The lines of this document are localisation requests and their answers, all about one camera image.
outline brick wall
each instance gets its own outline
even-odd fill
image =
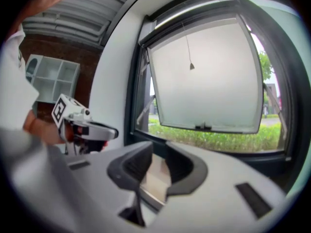
[[[57,37],[30,34],[21,43],[20,51],[25,62],[27,62],[30,54],[38,54],[80,63],[80,74],[74,98],[88,107],[92,82],[102,53],[101,50]],[[37,117],[47,122],[53,122],[51,116],[53,107],[54,104],[39,102]]]

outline white curved wall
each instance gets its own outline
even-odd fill
[[[172,0],[138,0],[118,23],[99,60],[90,94],[93,119],[117,128],[119,137],[107,149],[124,145],[128,74],[142,20]]]

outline white shirt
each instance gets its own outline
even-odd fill
[[[25,61],[19,46],[22,26],[2,45],[0,56],[0,127],[21,130],[39,93],[26,80]]]

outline frosted glass pane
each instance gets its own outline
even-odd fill
[[[162,125],[254,133],[262,108],[260,65],[239,22],[209,23],[151,49]]]

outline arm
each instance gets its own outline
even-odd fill
[[[30,134],[40,137],[47,144],[65,143],[58,134],[57,126],[36,118],[32,110],[28,113],[23,128]],[[69,125],[66,127],[66,138],[68,141],[73,140],[73,132]]]

